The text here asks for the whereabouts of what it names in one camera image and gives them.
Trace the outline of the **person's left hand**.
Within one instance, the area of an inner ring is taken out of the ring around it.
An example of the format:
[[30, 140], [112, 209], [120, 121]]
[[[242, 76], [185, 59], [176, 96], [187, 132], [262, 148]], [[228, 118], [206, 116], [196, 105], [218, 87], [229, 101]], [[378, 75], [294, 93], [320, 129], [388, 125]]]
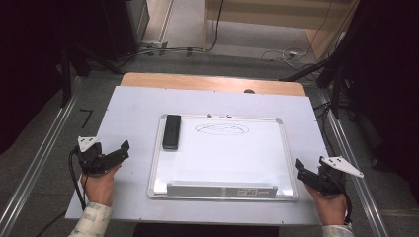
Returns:
[[111, 206], [113, 203], [114, 175], [122, 164], [111, 168], [108, 173], [99, 177], [83, 175], [81, 183], [90, 202]]

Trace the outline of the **white whiteboard with metal frame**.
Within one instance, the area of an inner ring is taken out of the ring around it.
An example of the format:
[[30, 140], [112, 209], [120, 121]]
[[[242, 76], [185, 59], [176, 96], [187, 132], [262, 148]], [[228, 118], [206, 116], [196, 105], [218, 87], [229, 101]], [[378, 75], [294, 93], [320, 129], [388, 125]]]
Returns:
[[163, 147], [160, 118], [151, 198], [295, 201], [285, 126], [278, 118], [180, 116], [178, 147]]

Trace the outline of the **person's right hand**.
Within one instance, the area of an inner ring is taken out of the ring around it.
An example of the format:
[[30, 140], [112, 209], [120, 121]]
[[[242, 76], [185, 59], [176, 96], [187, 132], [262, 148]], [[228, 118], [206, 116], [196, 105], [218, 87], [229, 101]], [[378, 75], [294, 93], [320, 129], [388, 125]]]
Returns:
[[305, 188], [314, 200], [314, 204], [323, 225], [344, 225], [347, 210], [344, 195], [324, 196], [313, 187], [306, 185]]

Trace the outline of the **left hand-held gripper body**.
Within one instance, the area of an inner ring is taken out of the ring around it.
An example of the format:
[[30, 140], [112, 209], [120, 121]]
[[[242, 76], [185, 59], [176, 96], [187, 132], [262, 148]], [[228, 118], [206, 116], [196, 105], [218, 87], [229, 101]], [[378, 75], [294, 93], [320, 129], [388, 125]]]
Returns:
[[76, 153], [82, 172], [88, 176], [101, 176], [108, 173], [112, 166], [102, 153], [102, 144], [98, 137], [79, 136]]

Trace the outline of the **grey power strip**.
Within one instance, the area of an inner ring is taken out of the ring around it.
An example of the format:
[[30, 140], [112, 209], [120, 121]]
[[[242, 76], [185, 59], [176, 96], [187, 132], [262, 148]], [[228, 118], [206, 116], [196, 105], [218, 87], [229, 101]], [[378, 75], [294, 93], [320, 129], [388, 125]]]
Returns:
[[167, 48], [168, 42], [164, 41], [150, 41], [150, 42], [142, 42], [139, 45], [139, 48], [141, 49], [161, 49], [161, 48]]

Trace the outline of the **wooden furniture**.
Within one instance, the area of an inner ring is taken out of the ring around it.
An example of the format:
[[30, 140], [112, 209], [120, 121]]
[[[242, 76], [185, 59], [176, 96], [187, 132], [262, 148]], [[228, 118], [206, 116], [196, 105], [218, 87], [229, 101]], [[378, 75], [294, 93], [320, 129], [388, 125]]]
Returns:
[[205, 0], [203, 44], [207, 22], [222, 21], [304, 29], [310, 48], [325, 59], [333, 44], [345, 33], [361, 0]]

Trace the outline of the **black whiteboard eraser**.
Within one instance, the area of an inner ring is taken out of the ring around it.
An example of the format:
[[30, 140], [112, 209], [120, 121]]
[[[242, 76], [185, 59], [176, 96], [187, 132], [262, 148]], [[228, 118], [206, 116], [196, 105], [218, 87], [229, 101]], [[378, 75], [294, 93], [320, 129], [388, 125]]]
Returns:
[[177, 150], [180, 137], [181, 117], [168, 115], [166, 118], [162, 146], [164, 149]]

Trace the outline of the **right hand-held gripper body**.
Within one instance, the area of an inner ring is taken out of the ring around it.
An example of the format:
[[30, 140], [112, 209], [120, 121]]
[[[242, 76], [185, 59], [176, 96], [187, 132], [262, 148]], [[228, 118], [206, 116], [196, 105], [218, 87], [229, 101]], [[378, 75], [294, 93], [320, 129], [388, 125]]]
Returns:
[[342, 156], [320, 157], [318, 175], [320, 192], [324, 196], [340, 195], [346, 192], [346, 175], [363, 178], [364, 174]]

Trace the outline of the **black cabinet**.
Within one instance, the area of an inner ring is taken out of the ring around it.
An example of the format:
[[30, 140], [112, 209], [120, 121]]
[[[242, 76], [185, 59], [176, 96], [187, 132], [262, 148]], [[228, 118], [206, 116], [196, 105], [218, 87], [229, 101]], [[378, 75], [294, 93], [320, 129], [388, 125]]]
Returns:
[[57, 58], [65, 40], [118, 61], [138, 52], [149, 20], [146, 0], [0, 0], [0, 56]]

